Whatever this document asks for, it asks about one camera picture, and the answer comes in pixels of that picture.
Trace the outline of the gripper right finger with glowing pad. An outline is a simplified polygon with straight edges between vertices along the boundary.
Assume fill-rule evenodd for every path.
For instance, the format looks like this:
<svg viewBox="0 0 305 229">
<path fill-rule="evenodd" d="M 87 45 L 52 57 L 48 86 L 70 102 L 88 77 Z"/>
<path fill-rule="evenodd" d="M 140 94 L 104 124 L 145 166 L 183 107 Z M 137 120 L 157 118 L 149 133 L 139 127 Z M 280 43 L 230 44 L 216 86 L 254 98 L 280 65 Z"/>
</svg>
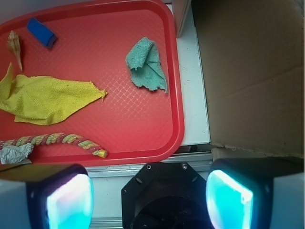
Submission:
<svg viewBox="0 0 305 229">
<path fill-rule="evenodd" d="M 215 229 L 305 227 L 305 162 L 300 158 L 217 159 L 205 194 Z"/>
</svg>

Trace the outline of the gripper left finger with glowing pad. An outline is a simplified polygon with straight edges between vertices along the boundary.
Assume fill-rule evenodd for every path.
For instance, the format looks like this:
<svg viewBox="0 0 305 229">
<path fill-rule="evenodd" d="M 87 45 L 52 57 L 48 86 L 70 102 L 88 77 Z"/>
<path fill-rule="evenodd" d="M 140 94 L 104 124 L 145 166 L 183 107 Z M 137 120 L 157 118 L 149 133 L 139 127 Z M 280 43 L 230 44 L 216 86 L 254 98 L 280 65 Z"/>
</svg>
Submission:
<svg viewBox="0 0 305 229">
<path fill-rule="evenodd" d="M 88 229 L 93 182 L 79 164 L 0 167 L 2 229 Z"/>
</svg>

